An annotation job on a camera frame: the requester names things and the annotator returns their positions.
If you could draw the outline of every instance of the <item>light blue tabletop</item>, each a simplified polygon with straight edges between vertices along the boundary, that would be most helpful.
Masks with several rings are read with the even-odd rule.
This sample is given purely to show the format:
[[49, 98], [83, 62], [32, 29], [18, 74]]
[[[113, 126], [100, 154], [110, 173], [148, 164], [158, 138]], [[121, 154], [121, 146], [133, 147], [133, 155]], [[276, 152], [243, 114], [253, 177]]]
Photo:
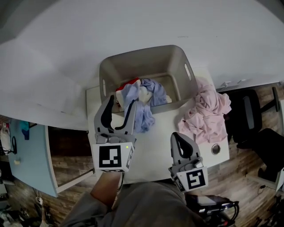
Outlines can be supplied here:
[[9, 154], [9, 162], [14, 177], [51, 196], [57, 196], [48, 163], [45, 126], [30, 128], [30, 139], [25, 140], [20, 121], [13, 119], [10, 124], [11, 139], [16, 138], [17, 154]]

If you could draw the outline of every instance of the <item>gray plastic bin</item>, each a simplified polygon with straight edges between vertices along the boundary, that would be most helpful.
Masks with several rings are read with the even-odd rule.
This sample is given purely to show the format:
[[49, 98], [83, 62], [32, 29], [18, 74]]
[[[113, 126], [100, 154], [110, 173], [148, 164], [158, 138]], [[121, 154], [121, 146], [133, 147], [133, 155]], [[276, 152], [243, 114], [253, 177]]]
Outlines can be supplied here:
[[[175, 45], [151, 47], [114, 55], [100, 64], [99, 83], [102, 102], [122, 84], [134, 78], [150, 78], [162, 84], [172, 103], [153, 106], [153, 114], [181, 107], [197, 95], [197, 84], [184, 51]], [[118, 113], [117, 105], [113, 113]]]

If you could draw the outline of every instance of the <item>red fabric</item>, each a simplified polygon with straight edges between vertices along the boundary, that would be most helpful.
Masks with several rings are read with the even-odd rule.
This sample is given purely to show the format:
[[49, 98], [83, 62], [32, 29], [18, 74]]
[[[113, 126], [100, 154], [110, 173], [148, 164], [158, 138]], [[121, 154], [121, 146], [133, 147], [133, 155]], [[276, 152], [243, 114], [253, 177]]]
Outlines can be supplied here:
[[128, 82], [126, 82], [125, 84], [123, 84], [122, 86], [120, 86], [118, 89], [116, 89], [115, 91], [118, 91], [118, 90], [122, 90], [124, 87], [125, 87], [125, 85], [126, 84], [134, 84], [136, 81], [138, 81], [139, 80], [139, 78], [137, 77], [137, 78], [135, 78], [135, 79], [133, 79], [133, 80], [130, 80], [130, 81], [128, 81]]

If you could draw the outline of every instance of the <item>pink fabric pile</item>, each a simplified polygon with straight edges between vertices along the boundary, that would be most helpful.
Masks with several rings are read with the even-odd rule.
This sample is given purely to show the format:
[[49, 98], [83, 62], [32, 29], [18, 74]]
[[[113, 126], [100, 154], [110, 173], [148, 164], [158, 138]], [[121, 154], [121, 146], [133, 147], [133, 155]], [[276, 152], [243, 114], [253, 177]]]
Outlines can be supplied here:
[[178, 130], [197, 144], [220, 142], [227, 136], [223, 115], [230, 112], [231, 101], [227, 94], [217, 93], [205, 78], [196, 81], [196, 105], [179, 121]]

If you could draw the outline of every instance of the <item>gray shirt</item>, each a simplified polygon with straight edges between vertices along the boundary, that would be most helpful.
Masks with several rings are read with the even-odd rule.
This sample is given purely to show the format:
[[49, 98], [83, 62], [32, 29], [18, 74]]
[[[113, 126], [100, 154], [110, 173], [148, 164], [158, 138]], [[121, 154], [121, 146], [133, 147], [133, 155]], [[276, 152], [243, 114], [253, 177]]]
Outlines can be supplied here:
[[84, 194], [61, 226], [202, 227], [205, 224], [187, 208], [184, 195], [175, 185], [147, 182], [124, 186], [111, 211], [89, 193]]

